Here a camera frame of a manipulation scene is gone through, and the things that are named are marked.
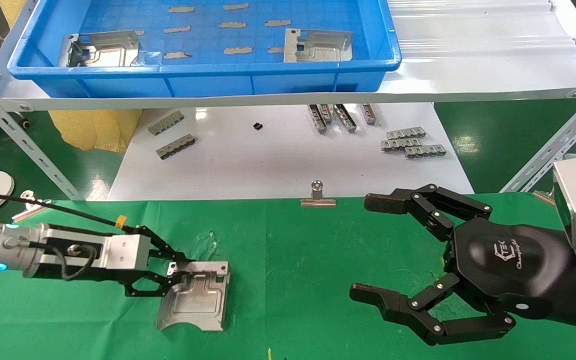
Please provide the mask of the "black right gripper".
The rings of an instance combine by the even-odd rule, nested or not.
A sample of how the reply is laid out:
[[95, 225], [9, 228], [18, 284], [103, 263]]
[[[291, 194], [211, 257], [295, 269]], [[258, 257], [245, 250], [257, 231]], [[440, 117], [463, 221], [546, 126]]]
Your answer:
[[[516, 325], [508, 313], [576, 326], [576, 254], [562, 230], [493, 223], [490, 205], [432, 183], [366, 194], [365, 210], [411, 215], [435, 239], [450, 241], [446, 271], [453, 273], [412, 297], [359, 283], [349, 289], [353, 301], [375, 306], [384, 321], [409, 328], [428, 346], [505, 337]], [[456, 227], [446, 214], [467, 222]], [[456, 291], [486, 315], [433, 317], [430, 310]]]

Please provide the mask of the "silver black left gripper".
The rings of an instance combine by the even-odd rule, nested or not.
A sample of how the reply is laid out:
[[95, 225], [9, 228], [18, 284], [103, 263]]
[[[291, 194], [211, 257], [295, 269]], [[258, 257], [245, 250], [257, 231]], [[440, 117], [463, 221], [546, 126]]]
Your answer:
[[124, 283], [127, 297], [165, 297], [182, 275], [148, 270], [149, 258], [177, 266], [195, 262], [146, 226], [138, 234], [112, 234], [61, 225], [42, 224], [33, 257], [33, 278]]

